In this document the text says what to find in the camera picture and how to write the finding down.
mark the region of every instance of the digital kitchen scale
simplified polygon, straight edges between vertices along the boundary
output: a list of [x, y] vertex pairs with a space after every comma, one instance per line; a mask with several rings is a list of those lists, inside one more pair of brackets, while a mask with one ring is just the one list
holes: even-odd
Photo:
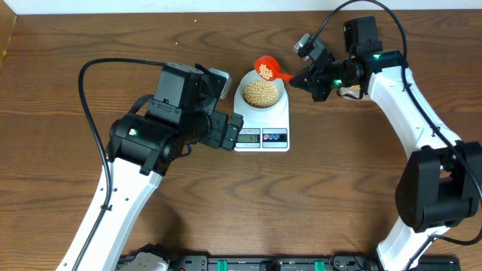
[[234, 95], [234, 113], [241, 114], [244, 120], [235, 151], [289, 150], [289, 101], [283, 81], [270, 82], [276, 87], [279, 100], [269, 108], [252, 107], [243, 98], [243, 91], [251, 82], [263, 80], [255, 70], [249, 72]]

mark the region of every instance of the white plastic part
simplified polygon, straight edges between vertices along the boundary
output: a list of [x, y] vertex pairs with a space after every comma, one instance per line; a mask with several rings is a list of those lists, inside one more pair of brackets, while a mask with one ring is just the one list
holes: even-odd
[[[234, 94], [234, 113], [241, 114], [243, 116], [244, 124], [243, 129], [239, 133], [253, 134], [252, 131], [259, 129], [260, 143], [259, 148], [239, 148], [240, 143], [236, 144], [235, 151], [288, 151], [290, 148], [290, 134], [289, 134], [289, 99], [286, 92], [283, 80], [276, 79], [271, 81], [278, 91], [278, 102], [269, 108], [255, 108], [250, 106], [243, 98], [244, 89], [253, 81], [264, 81], [255, 70], [247, 73]], [[265, 145], [263, 136], [263, 129], [269, 131], [285, 129], [287, 135], [287, 144], [282, 148], [264, 148]]]
[[166, 271], [168, 264], [163, 258], [151, 253], [139, 252], [127, 266], [121, 271]]
[[[390, 234], [377, 247], [378, 257], [384, 270], [405, 270], [409, 260], [418, 252], [431, 234], [441, 235], [448, 230], [448, 227], [442, 226], [427, 229], [423, 233], [415, 233], [411, 227], [405, 225], [401, 218], [398, 218]], [[419, 257], [413, 261], [410, 268], [415, 268], [418, 264]]]
[[[112, 191], [110, 202], [112, 209], [105, 213], [78, 270], [114, 270], [142, 207], [154, 190], [159, 187], [162, 179], [156, 172], [151, 172], [149, 176], [142, 175], [139, 173], [140, 166], [120, 158], [116, 158], [108, 166], [111, 170], [112, 188], [115, 190]], [[99, 185], [92, 203], [67, 254], [57, 267], [57, 271], [72, 270], [99, 215], [100, 206], [104, 203], [105, 192], [105, 172], [102, 167]]]
[[[409, 68], [406, 69], [406, 75], [408, 83], [411, 84], [410, 89], [424, 112], [435, 125], [441, 128], [441, 133], [454, 145], [455, 140], [460, 140], [460, 137], [452, 132], [434, 112], [416, 86]], [[368, 85], [368, 95], [388, 117], [404, 146], [407, 157], [425, 145], [430, 145], [434, 149], [446, 147], [436, 135], [433, 136], [432, 128], [416, 109], [408, 93], [404, 91], [401, 81], [401, 66], [385, 68], [382, 69], [382, 72], [373, 73]]]

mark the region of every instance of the cardboard edge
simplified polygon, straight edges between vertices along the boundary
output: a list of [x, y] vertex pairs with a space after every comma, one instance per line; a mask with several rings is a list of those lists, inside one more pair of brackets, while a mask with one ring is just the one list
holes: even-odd
[[0, 0], [0, 70], [2, 70], [2, 63], [7, 56], [8, 45], [12, 39], [16, 21], [17, 15], [3, 0]]

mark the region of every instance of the black metal base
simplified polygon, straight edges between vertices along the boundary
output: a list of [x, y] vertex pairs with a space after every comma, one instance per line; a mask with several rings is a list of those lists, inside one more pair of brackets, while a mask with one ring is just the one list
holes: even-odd
[[[206, 255], [173, 255], [159, 245], [146, 245], [138, 252], [148, 252], [162, 257], [169, 271], [382, 271], [371, 257], [349, 252], [327, 257], [209, 257]], [[134, 256], [122, 257], [117, 269]], [[412, 271], [460, 271], [459, 260], [454, 257], [424, 257]]]

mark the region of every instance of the wooden table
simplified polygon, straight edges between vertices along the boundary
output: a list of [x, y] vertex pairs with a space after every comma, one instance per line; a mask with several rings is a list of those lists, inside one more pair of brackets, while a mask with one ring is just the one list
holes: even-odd
[[[342, 23], [376, 14], [385, 49], [401, 48], [381, 11], [343, 12], [321, 39], [338, 59]], [[328, 12], [21, 16], [0, 71], [0, 269], [55, 268], [80, 225], [101, 161], [78, 98], [88, 60], [119, 56], [216, 67], [234, 79], [218, 109], [233, 110], [243, 75], [264, 54], [290, 73], [307, 62], [293, 52]], [[482, 11], [397, 12], [419, 88], [464, 140], [482, 142]], [[160, 70], [93, 66], [87, 100], [104, 145], [112, 122], [137, 97], [154, 93]], [[406, 163], [388, 120], [372, 102], [336, 97], [315, 103], [288, 88], [291, 150], [241, 154], [196, 145], [176, 160], [149, 199], [124, 253], [147, 243], [213, 255], [321, 255], [365, 251], [386, 237], [398, 214], [394, 191]], [[480, 216], [449, 236], [471, 239]], [[438, 241], [479, 270], [481, 245]]]

